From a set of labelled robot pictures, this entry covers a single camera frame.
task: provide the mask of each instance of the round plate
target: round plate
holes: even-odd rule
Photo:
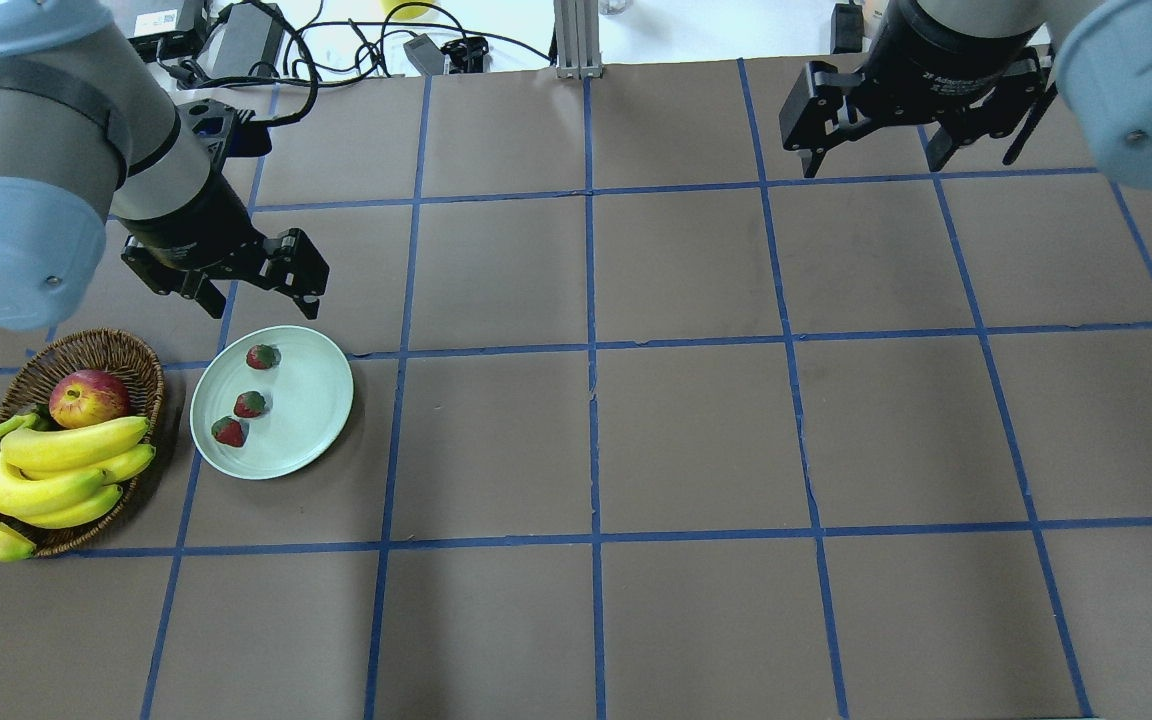
[[[247,365],[253,344],[275,347],[278,365]],[[247,442],[230,447],[211,437],[211,424],[234,416],[234,401],[255,389],[270,402],[260,418],[247,425]],[[290,473],[328,448],[353,406],[349,361],[323,333],[297,325],[276,325],[240,338],[211,361],[189,404],[189,433],[202,456],[221,473],[265,480]]]

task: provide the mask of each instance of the red apple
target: red apple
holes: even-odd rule
[[[127,386],[114,376],[104,370],[78,370],[56,382],[47,410],[60,427],[85,429],[131,414],[132,401]]]

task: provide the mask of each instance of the strawberry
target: strawberry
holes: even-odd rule
[[[279,351],[267,344],[253,344],[247,351],[247,365],[256,370],[270,370],[278,365]]]
[[[260,418],[265,414],[265,396],[255,389],[238,395],[238,400],[234,401],[234,415],[240,418]]]
[[[221,418],[211,424],[211,437],[221,445],[242,447],[243,442],[247,442],[247,429],[243,429],[243,424],[238,420]]]

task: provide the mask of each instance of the white label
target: white label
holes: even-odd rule
[[[172,32],[175,29],[175,18],[179,10],[162,10],[161,13],[145,13],[136,15],[136,31],[134,37],[143,35],[159,35],[160,32]]]

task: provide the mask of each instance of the brown basket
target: brown basket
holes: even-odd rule
[[[159,416],[165,401],[165,381],[162,364],[159,356],[132,333],[118,329],[91,329],[74,333],[68,338],[52,342],[35,355],[20,369],[6,392],[3,406],[0,407],[0,423],[18,414],[24,406],[47,404],[51,389],[65,376],[82,369],[105,370],[114,374],[127,386],[132,401],[132,414],[145,415],[150,429],[142,442],[154,442],[159,435]],[[156,457],[150,468],[160,461]],[[23,536],[37,544],[36,558],[48,558],[74,550],[91,541],[115,520],[127,520],[139,510],[145,498],[152,495],[154,488],[146,487],[146,478],[156,478],[157,473],[137,475],[122,484],[123,495],[99,520],[76,528],[45,530],[22,523],[0,514],[0,520],[17,529]]]

